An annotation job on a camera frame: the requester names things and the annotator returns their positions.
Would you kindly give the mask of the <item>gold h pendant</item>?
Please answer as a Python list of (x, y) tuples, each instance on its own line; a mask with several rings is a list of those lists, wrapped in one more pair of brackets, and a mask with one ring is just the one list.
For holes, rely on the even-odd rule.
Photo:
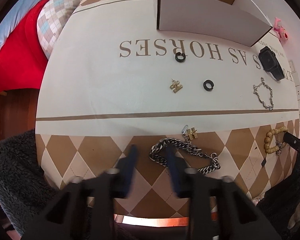
[(197, 139), (198, 135), (197, 135), (197, 130), (192, 127), (189, 128), (188, 125), (185, 125), (181, 131), (182, 136), (184, 137), (184, 139), (186, 141), (192, 141), (193, 139)]
[(177, 93), (182, 88), (183, 88), (183, 85), (180, 83), (180, 81), (172, 79), (170, 89), (172, 90), (173, 93)]

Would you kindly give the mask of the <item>red blanket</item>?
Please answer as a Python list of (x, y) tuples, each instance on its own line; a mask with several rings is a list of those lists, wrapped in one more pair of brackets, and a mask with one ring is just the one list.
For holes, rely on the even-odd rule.
[(0, 92), (39, 89), (47, 58), (40, 46), (37, 19), (49, 0), (38, 2), (11, 32), (0, 50)]

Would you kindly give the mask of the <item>white wall power strip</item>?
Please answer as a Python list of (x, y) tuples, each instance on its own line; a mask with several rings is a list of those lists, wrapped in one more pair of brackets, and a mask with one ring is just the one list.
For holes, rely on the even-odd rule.
[(297, 96), (298, 108), (299, 108), (299, 128), (300, 128), (300, 80), (296, 68), (294, 66), (294, 62), (292, 60), (289, 60), (288, 62), (289, 62), (290, 70), (296, 88), (296, 96)]

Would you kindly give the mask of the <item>gold H pendant upper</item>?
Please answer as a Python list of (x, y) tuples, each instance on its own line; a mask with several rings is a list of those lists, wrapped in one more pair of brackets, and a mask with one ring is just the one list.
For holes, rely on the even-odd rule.
[(180, 83), (180, 81), (172, 79), (170, 89), (172, 90), (173, 93), (177, 93), (182, 88), (183, 88), (183, 85)]

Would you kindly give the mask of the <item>cream printed table mat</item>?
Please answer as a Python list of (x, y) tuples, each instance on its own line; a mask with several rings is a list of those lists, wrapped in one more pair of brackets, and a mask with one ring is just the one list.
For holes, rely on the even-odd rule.
[[(149, 158), (165, 138), (183, 139), (215, 153), (221, 168), (255, 198), (291, 175), (296, 152), (264, 150), (266, 134), (285, 126), (299, 133), (297, 97), (286, 54), (274, 32), (249, 48), (219, 38), (155, 27), (155, 0), (83, 0), (63, 28), (40, 89), (36, 141), (45, 175), (63, 187), (115, 166), (131, 145), (139, 159), (122, 215), (186, 216), (168, 170)], [(264, 71), (260, 50), (268, 46), (285, 78)], [(183, 88), (170, 89), (172, 79)]]

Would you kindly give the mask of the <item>black smart watch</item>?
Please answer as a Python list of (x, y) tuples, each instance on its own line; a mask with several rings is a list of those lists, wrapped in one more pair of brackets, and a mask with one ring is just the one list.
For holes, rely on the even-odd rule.
[(285, 78), (284, 72), (275, 53), (268, 46), (265, 46), (260, 50), (258, 58), (264, 71), (270, 73), (276, 81), (280, 81)]

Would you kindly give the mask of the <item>dark fuzzy sleeve left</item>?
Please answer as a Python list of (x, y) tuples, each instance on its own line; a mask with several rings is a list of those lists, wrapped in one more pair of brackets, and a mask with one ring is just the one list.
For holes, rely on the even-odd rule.
[(20, 236), (57, 192), (38, 164), (33, 129), (0, 141), (0, 204)]

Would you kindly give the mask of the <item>white cardboard box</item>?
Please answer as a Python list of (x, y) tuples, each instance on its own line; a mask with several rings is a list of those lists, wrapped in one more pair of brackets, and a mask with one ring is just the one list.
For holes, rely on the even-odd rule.
[(247, 47), (272, 25), (253, 0), (155, 0), (156, 28), (214, 36)]

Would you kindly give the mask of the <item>gold H pendant lower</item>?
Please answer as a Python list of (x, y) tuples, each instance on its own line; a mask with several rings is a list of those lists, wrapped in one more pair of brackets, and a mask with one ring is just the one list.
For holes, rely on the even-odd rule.
[(181, 131), (182, 136), (184, 137), (184, 139), (186, 141), (192, 141), (193, 139), (197, 139), (198, 135), (197, 135), (197, 130), (192, 127), (189, 128), (188, 125), (185, 125)]

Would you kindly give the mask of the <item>checkered patterned quilt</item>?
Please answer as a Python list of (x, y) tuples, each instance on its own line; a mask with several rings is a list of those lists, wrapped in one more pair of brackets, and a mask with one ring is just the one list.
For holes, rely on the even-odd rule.
[(51, 56), (66, 22), (82, 0), (49, 0), (39, 13), (37, 34), (47, 58)]

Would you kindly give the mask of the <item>pink panther plush toy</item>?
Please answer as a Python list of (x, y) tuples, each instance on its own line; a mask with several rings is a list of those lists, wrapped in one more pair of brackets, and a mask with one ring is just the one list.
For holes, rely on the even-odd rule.
[(281, 19), (277, 17), (275, 18), (273, 30), (277, 34), (277, 37), (282, 44), (285, 44), (288, 41), (289, 35), (286, 29), (282, 26)]

